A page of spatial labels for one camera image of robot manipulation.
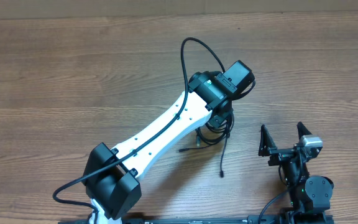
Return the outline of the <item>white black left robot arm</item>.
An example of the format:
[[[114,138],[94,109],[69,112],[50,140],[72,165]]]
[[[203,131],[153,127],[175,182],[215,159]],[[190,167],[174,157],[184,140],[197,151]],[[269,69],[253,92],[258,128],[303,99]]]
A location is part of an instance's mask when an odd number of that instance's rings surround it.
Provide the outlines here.
[[[119,221],[140,199],[140,180],[163,154],[181,138],[203,125],[223,133],[234,120],[232,101],[249,93],[255,85],[252,70],[240,60],[225,72],[195,73],[166,112],[122,143],[108,148],[98,144],[90,153],[83,181],[93,213],[89,223]]]

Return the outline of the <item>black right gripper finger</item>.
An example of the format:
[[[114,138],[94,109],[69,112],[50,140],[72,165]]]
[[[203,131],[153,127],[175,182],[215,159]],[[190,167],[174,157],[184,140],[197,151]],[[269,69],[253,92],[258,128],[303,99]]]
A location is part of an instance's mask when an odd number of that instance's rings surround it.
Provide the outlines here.
[[[269,156],[272,151],[275,150],[277,150],[277,146],[275,145],[266,125],[261,125],[258,155],[262,157]]]
[[[306,128],[306,126],[299,121],[296,125],[297,131],[298,131],[298,136],[302,137],[305,135],[311,135],[311,132]]]

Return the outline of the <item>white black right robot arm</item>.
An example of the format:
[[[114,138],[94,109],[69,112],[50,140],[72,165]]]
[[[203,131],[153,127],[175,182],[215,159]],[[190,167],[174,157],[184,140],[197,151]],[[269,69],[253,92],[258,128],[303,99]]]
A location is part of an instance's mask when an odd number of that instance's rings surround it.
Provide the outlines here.
[[[267,127],[260,129],[258,155],[268,157],[269,166],[277,166],[279,178],[286,190],[271,199],[260,212],[258,223],[333,223],[333,217],[325,211],[331,207],[333,181],[325,176],[310,175],[306,163],[317,158],[323,148],[323,140],[312,134],[302,122],[297,124],[299,141],[291,148],[279,149]],[[277,215],[265,212],[273,203],[289,195],[291,206],[282,208]]]

